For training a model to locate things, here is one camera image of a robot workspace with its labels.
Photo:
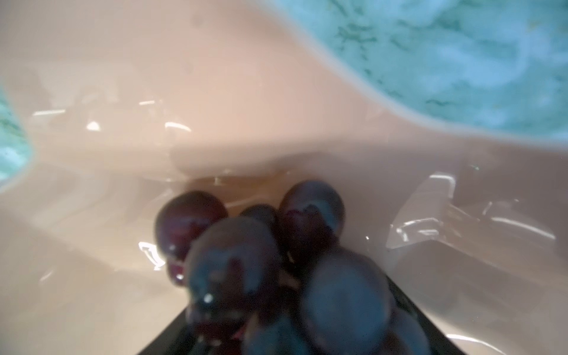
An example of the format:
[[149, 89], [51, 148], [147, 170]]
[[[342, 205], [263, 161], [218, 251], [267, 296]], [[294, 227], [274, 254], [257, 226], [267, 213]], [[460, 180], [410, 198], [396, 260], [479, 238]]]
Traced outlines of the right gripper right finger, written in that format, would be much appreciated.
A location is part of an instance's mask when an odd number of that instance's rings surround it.
[[427, 337], [431, 354], [465, 355], [434, 323], [419, 309], [419, 307], [387, 277], [388, 285], [396, 305], [407, 312], [421, 327]]

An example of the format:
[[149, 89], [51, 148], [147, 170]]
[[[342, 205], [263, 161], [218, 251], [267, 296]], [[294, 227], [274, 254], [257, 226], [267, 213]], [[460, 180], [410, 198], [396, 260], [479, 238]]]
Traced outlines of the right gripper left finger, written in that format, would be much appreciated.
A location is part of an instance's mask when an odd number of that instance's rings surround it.
[[195, 337], [186, 322], [186, 309], [147, 345], [139, 355], [184, 355], [195, 345]]

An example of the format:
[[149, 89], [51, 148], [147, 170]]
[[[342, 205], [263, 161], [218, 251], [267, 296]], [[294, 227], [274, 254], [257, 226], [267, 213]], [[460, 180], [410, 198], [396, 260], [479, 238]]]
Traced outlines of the purple grape bunch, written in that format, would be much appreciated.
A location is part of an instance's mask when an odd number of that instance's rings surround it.
[[233, 217], [204, 191], [167, 202], [155, 241], [188, 292], [191, 335], [211, 354], [431, 354], [383, 271], [341, 247], [345, 218], [320, 180]]

